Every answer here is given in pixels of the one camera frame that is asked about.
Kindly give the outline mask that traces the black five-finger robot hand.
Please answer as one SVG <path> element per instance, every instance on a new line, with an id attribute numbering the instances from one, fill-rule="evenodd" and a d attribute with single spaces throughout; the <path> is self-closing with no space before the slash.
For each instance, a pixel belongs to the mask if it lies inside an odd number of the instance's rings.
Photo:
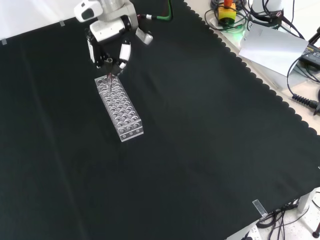
<path id="1" fill-rule="evenodd" d="M 108 75 L 120 75 L 131 57 L 132 44 L 127 34 L 135 31 L 136 37 L 146 46 L 153 41 L 150 31 L 143 30 L 141 19 L 146 15 L 123 15 L 114 20 L 104 22 L 97 20 L 86 29 L 86 40 L 92 63 L 98 68 L 105 68 Z M 121 39 L 119 57 L 112 56 L 106 45 Z"/>

